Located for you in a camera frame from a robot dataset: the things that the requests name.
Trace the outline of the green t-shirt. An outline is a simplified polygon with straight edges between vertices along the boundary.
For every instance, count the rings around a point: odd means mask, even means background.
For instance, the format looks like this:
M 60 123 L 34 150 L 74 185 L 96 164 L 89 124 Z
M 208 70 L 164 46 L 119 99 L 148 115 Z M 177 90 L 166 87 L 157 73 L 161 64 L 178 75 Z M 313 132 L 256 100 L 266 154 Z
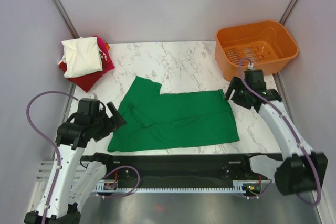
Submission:
M 108 152 L 200 147 L 239 141 L 235 117 L 223 90 L 160 93 L 161 84 L 136 77 L 118 112 Z

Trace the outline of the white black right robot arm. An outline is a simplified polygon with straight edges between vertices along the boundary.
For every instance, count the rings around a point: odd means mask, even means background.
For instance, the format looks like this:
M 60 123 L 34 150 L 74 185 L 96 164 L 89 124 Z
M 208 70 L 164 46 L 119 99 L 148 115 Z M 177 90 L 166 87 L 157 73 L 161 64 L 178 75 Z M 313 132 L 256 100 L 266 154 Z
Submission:
M 328 159 L 300 135 L 278 91 L 266 88 L 263 71 L 246 70 L 243 78 L 233 77 L 224 97 L 243 108 L 255 109 L 271 130 L 282 155 L 282 161 L 267 155 L 252 156 L 241 164 L 241 174 L 248 179 L 261 174 L 273 180 L 282 195 L 316 191 L 320 196 Z

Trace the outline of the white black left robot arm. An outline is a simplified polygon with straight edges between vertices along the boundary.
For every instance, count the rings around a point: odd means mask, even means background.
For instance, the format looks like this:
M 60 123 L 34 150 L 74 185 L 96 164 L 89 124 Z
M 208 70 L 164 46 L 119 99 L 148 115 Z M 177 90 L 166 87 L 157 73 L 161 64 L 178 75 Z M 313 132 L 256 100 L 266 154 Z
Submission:
M 95 185 L 115 173 L 111 155 L 84 156 L 85 148 L 91 140 L 97 142 L 125 124 L 112 102 L 79 100 L 77 112 L 57 129 L 51 144 L 55 159 L 45 193 L 36 210 L 25 215 L 24 223 L 79 223 Z

